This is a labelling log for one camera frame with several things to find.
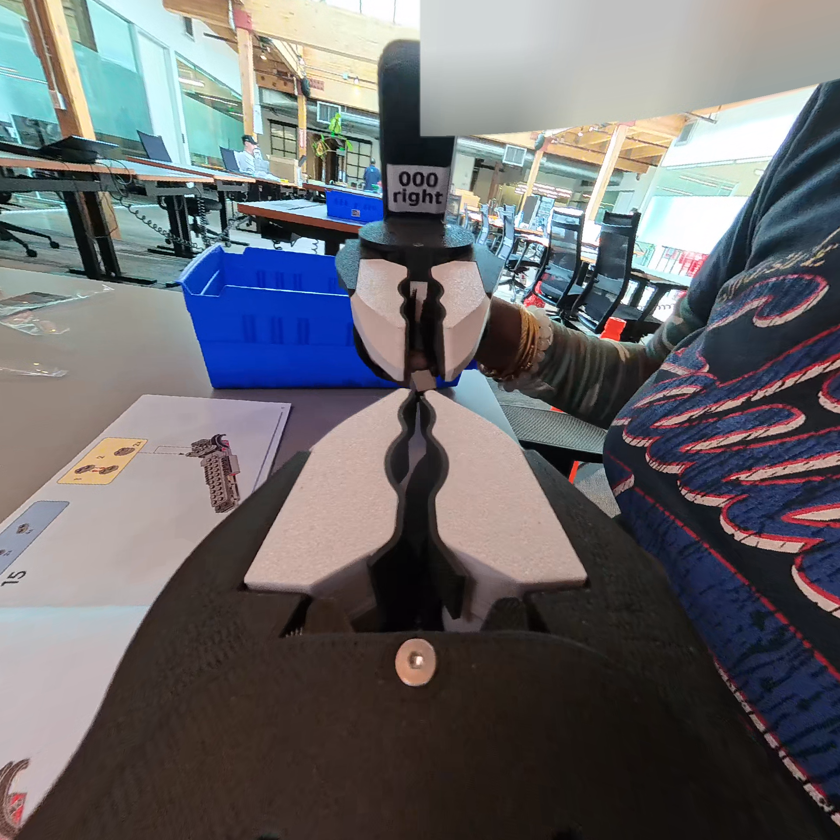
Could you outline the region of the person's right hand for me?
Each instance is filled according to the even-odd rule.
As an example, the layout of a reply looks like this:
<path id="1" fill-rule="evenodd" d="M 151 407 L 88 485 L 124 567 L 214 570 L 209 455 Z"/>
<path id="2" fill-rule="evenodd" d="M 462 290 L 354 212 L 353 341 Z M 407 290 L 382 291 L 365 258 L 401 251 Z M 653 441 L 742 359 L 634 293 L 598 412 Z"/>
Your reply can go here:
<path id="1" fill-rule="evenodd" d="M 514 371 L 520 354 L 522 308 L 498 297 L 490 300 L 486 327 L 475 361 L 485 375 L 501 380 Z"/>

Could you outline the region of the lego instruction booklet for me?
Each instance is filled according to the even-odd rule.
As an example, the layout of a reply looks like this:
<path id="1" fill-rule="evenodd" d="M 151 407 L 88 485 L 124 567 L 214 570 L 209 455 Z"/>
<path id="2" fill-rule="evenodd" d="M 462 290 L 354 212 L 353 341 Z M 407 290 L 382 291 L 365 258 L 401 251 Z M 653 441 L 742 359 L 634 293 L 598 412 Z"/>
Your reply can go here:
<path id="1" fill-rule="evenodd" d="M 151 604 L 268 477 L 291 405 L 142 395 L 2 525 L 2 838 L 85 737 Z"/>

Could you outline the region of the wooden top office desk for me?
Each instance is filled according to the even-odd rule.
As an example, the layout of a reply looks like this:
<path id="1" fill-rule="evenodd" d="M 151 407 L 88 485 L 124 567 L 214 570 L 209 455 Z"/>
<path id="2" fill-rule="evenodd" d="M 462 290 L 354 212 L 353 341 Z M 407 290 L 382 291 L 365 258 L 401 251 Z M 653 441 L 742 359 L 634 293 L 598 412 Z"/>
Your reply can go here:
<path id="1" fill-rule="evenodd" d="M 304 238 L 322 244 L 326 256 L 336 256 L 342 245 L 357 238 L 363 223 L 329 215 L 326 204 L 302 199 L 238 203 L 240 214 L 255 219 L 259 235 L 273 243 Z"/>

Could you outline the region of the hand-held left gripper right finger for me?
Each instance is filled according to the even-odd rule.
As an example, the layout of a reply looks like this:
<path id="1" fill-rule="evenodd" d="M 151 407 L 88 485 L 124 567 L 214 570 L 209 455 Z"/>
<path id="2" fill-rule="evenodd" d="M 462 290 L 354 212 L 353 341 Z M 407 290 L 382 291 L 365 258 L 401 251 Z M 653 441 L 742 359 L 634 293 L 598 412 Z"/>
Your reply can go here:
<path id="1" fill-rule="evenodd" d="M 499 600 L 586 585 L 587 573 L 519 443 L 440 392 L 418 404 L 439 473 L 428 502 L 444 624 L 482 624 Z"/>

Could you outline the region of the black office chair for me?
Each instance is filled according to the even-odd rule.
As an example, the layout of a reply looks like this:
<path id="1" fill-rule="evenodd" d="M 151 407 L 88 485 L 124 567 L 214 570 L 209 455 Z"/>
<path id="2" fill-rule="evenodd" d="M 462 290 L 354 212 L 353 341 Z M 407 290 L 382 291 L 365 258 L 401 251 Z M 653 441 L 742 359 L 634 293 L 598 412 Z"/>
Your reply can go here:
<path id="1" fill-rule="evenodd" d="M 638 210 L 604 214 L 595 263 L 574 307 L 577 322 L 592 333 L 604 330 L 627 291 L 640 218 Z"/>
<path id="2" fill-rule="evenodd" d="M 553 212 L 548 261 L 541 269 L 533 292 L 537 299 L 553 306 L 558 313 L 570 311 L 583 290 L 584 224 L 582 211 L 561 208 Z"/>

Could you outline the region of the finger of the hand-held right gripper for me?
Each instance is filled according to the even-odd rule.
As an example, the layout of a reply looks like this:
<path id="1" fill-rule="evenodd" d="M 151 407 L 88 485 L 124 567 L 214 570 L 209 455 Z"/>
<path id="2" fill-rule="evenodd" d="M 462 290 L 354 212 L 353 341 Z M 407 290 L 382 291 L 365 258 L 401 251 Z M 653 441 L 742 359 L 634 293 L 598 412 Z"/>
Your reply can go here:
<path id="1" fill-rule="evenodd" d="M 476 355 L 490 309 L 490 291 L 476 262 L 423 266 L 421 309 L 426 368 L 439 382 L 455 382 Z"/>
<path id="2" fill-rule="evenodd" d="M 408 362 L 408 268 L 386 259 L 361 259 L 350 297 L 360 357 L 381 379 L 417 387 Z"/>

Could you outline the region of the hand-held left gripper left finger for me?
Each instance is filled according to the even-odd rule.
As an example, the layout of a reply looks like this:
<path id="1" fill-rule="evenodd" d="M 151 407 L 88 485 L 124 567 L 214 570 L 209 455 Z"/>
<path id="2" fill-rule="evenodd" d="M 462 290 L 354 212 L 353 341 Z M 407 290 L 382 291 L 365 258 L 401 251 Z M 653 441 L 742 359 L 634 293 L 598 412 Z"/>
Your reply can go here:
<path id="1" fill-rule="evenodd" d="M 350 620 L 383 631 L 419 624 L 423 573 L 403 487 L 417 401 L 393 391 L 311 447 L 246 590 L 334 600 Z"/>

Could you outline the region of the blue plastic bin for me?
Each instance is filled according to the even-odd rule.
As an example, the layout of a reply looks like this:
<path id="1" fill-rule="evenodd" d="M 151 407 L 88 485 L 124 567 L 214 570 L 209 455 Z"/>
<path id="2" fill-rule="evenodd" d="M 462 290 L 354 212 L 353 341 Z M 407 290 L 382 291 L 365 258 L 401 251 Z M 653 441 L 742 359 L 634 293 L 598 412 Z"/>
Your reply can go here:
<path id="1" fill-rule="evenodd" d="M 336 257 L 214 246 L 180 278 L 213 388 L 392 389 L 362 361 Z"/>

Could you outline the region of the person's right forearm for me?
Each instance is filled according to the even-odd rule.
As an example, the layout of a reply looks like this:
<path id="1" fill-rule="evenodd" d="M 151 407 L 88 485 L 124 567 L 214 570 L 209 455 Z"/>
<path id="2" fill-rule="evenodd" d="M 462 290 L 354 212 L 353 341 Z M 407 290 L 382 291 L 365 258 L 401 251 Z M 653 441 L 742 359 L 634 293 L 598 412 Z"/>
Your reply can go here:
<path id="1" fill-rule="evenodd" d="M 658 370 L 679 335 L 672 318 L 647 342 L 625 343 L 564 327 L 535 308 L 523 313 L 537 327 L 535 361 L 505 388 L 601 428 Z"/>

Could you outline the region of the green potted plant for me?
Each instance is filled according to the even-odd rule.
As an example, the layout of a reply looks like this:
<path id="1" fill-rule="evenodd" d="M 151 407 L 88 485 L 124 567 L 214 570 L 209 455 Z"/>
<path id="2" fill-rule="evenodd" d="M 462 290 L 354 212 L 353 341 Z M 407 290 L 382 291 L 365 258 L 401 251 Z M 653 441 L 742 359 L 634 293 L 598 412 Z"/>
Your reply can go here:
<path id="1" fill-rule="evenodd" d="M 315 155 L 325 160 L 328 154 L 345 156 L 354 150 L 354 145 L 343 133 L 342 112 L 337 111 L 331 117 L 326 132 L 317 134 L 313 138 Z"/>

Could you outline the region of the small blue storage bin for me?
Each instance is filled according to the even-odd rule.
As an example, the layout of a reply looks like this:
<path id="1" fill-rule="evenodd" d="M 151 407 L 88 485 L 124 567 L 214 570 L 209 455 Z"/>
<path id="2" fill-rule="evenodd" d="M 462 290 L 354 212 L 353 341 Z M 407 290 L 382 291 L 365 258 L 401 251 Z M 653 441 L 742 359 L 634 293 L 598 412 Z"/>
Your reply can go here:
<path id="1" fill-rule="evenodd" d="M 384 205 L 377 192 L 359 192 L 328 186 L 324 190 L 327 215 L 340 221 L 364 225 L 382 221 Z"/>

